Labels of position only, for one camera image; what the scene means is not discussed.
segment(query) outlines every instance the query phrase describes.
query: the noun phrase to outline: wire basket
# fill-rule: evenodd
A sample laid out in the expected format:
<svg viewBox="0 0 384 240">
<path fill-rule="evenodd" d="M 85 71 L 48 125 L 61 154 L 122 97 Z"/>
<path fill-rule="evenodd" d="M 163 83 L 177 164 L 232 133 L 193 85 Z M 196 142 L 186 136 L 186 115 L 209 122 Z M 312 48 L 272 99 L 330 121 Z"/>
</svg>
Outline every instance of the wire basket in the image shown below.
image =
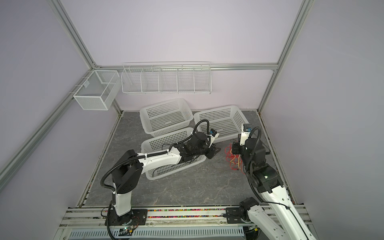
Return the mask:
<svg viewBox="0 0 384 240">
<path fill-rule="evenodd" d="M 144 131 L 154 137 L 187 127 L 192 119 L 192 111 L 182 98 L 140 109 L 140 120 Z"/>
<path fill-rule="evenodd" d="M 84 110 L 108 110 L 120 89 L 115 70 L 93 70 L 73 97 Z"/>
<path fill-rule="evenodd" d="M 124 68 L 122 91 L 146 93 L 211 93 L 210 67 L 190 68 Z"/>
<path fill-rule="evenodd" d="M 148 139 L 141 144 L 141 152 L 148 153 L 148 152 L 155 152 L 155 151 L 166 149 L 169 147 L 170 144 L 179 142 L 189 137 L 192 134 L 192 131 L 193 131 L 192 127 L 187 127 L 187 128 L 180 129 L 165 135 L 161 135 L 159 137 Z M 199 163 L 204 162 L 206 158 L 207 158 L 206 156 L 201 155 L 190 163 L 184 162 L 176 165 L 166 165 L 156 169 L 149 170 L 145 172 L 145 174 L 149 180 L 156 180 L 156 179 L 171 175 L 175 172 L 179 172 L 184 169 L 193 167 Z"/>
<path fill-rule="evenodd" d="M 237 138 L 238 134 L 241 133 L 243 124 L 249 123 L 240 109 L 234 105 L 194 114 L 195 124 L 202 119 L 207 119 L 209 121 L 209 128 L 213 128 L 219 133 L 219 137 L 215 139 L 215 142 Z M 198 131 L 205 132 L 202 129 L 207 129 L 205 122 L 202 122 L 197 127 Z"/>
</svg>

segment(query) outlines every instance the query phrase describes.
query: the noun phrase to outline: red string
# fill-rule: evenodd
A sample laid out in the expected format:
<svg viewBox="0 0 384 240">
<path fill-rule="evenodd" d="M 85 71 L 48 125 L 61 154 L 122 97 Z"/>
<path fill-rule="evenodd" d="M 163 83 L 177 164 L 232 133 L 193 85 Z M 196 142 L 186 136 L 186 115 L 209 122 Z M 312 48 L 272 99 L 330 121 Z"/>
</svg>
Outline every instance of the red string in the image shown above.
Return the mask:
<svg viewBox="0 0 384 240">
<path fill-rule="evenodd" d="M 243 174 L 243 161 L 241 160 L 240 155 L 232 154 L 232 144 L 229 144 L 228 147 L 224 149 L 225 159 L 229 162 L 229 167 L 232 170 L 240 170 Z"/>
</svg>

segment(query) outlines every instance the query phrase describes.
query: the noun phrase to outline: mounting plate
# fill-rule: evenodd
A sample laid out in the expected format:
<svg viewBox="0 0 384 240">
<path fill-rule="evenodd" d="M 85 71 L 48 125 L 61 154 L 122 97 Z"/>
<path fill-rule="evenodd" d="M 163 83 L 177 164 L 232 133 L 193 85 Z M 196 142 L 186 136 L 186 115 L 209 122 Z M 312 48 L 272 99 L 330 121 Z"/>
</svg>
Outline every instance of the mounting plate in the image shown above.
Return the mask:
<svg viewBox="0 0 384 240">
<path fill-rule="evenodd" d="M 123 216 L 117 216 L 114 210 L 111 210 L 109 215 L 109 225 L 110 226 L 122 226 L 122 225 L 145 225 L 147 220 L 148 209 L 132 209 L 133 214 L 125 214 Z"/>
</svg>

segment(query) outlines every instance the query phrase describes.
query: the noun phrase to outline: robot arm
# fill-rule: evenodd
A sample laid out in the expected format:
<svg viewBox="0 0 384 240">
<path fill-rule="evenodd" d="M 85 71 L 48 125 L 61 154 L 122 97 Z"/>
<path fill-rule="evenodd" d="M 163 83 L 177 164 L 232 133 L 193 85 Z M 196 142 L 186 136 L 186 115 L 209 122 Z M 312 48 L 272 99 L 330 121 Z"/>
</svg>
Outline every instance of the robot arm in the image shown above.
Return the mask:
<svg viewBox="0 0 384 240">
<path fill-rule="evenodd" d="M 207 134 L 196 132 L 196 127 L 202 121 L 207 122 Z M 137 154 L 134 150 L 127 151 L 115 166 L 103 176 L 100 184 L 112 190 L 111 205 L 115 209 L 115 211 L 108 210 L 106 219 L 108 231 L 110 214 L 114 214 L 112 218 L 116 219 L 114 225 L 127 225 L 134 217 L 131 210 L 131 193 L 142 173 L 165 165 L 189 162 L 199 155 L 205 155 L 211 159 L 220 150 L 213 144 L 218 133 L 213 129 L 209 130 L 207 120 L 202 121 L 197 123 L 189 138 L 172 144 L 165 151 L 148 154 Z M 252 138 L 256 130 L 258 130 L 257 138 Z M 241 155 L 252 191 L 259 202 L 269 203 L 271 208 L 275 210 L 282 228 L 263 211 L 259 202 L 254 198 L 246 199 L 240 203 L 240 216 L 227 214 L 223 217 L 227 218 L 228 223 L 233 217 L 241 218 L 245 222 L 253 222 L 271 240 L 316 240 L 294 208 L 278 172 L 266 163 L 266 151 L 260 138 L 261 129 L 257 127 L 252 129 L 250 124 L 244 124 L 238 142 L 232 145 L 232 153 Z M 110 174 L 112 175 L 113 186 L 104 183 Z"/>
<path fill-rule="evenodd" d="M 207 122 L 207 133 L 196 132 L 197 126 Z M 209 130 L 208 120 L 198 122 L 192 135 L 179 143 L 172 144 L 169 149 L 151 153 L 135 153 L 128 150 L 101 179 L 100 184 L 112 190 L 112 205 L 119 224 L 128 223 L 133 215 L 131 211 L 131 194 L 137 186 L 140 175 L 162 166 L 190 162 L 197 156 L 205 155 L 208 159 L 220 151 L 213 144 L 218 132 Z M 113 186 L 104 183 L 108 175 L 112 175 Z"/>
<path fill-rule="evenodd" d="M 233 143 L 232 153 L 241 155 L 252 191 L 259 202 L 271 206 L 283 228 L 263 211 L 254 198 L 240 203 L 242 219 L 255 223 L 269 239 L 316 240 L 293 206 L 278 172 L 266 163 L 265 148 L 260 141 L 261 129 L 251 128 L 250 124 L 243 125 L 238 142 Z M 257 138 L 252 138 L 256 130 Z"/>
</svg>

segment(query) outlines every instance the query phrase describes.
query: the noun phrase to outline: laundry basket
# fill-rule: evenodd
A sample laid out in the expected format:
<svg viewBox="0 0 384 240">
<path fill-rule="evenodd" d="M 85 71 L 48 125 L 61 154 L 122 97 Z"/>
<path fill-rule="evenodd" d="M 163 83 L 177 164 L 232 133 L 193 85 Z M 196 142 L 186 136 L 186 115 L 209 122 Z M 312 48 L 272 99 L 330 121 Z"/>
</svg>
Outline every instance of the laundry basket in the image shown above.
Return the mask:
<svg viewBox="0 0 384 240">
<path fill-rule="evenodd" d="M 215 108 L 194 114 L 195 124 L 203 119 L 209 121 L 210 129 L 213 128 L 219 133 L 219 137 L 215 139 L 215 143 L 237 138 L 238 134 L 241 133 L 243 124 L 249 123 L 244 114 L 235 105 Z M 197 127 L 197 130 L 200 132 L 205 132 L 206 129 L 206 122 L 202 122 Z"/>
<path fill-rule="evenodd" d="M 154 137 L 187 127 L 193 119 L 186 101 L 175 98 L 140 109 L 144 131 Z"/>
<path fill-rule="evenodd" d="M 141 144 L 141 152 L 148 153 L 148 152 L 155 152 L 155 151 L 167 149 L 169 148 L 169 144 L 179 142 L 189 137 L 192 134 L 192 131 L 193 131 L 193 128 L 187 127 L 174 132 L 170 132 L 168 134 L 165 134 L 159 137 L 145 140 Z M 207 158 L 206 156 L 201 155 L 197 159 L 193 160 L 191 163 L 184 162 L 176 165 L 166 165 L 156 169 L 149 170 L 145 172 L 145 174 L 149 180 L 159 179 L 159 178 L 168 176 L 170 174 L 173 174 L 175 172 L 179 172 L 181 170 L 193 167 L 199 163 L 202 163 L 205 161 L 206 158 Z"/>
</svg>

